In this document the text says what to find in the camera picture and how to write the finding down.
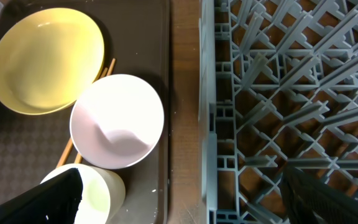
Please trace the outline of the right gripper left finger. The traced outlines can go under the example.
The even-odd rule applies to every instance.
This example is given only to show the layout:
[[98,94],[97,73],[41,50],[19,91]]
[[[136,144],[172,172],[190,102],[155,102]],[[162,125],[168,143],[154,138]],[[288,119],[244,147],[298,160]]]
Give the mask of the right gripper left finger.
[[77,168],[68,169],[0,205],[0,224],[75,222],[83,182]]

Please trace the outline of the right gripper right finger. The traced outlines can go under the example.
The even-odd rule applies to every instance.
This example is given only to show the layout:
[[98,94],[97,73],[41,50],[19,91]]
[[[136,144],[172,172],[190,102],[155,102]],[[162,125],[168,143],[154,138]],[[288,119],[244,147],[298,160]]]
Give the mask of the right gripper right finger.
[[284,168],[280,192],[291,223],[358,223],[358,201],[295,167]]

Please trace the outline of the pale green cup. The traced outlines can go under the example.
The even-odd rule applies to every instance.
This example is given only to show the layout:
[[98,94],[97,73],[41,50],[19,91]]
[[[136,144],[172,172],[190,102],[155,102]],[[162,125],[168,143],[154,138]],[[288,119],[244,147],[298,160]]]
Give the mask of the pale green cup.
[[124,203],[126,188],[115,172],[84,164],[65,164],[51,171],[43,182],[77,168],[83,183],[82,199],[75,224],[107,224]]

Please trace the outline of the pink bowl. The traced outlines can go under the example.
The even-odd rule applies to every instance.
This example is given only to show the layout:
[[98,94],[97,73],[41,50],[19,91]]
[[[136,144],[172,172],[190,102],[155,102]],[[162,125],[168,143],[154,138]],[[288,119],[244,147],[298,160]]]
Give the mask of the pink bowl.
[[164,119],[162,101],[149,83],[133,75],[110,75],[77,99],[70,135],[78,153],[92,165],[122,169],[152,152]]

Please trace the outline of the yellow plate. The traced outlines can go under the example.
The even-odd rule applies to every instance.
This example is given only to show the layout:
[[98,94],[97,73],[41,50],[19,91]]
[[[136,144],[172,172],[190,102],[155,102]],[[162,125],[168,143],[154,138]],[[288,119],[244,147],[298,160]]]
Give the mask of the yellow plate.
[[64,7],[35,12],[0,40],[0,102],[27,115],[65,109],[103,63],[103,35],[90,16]]

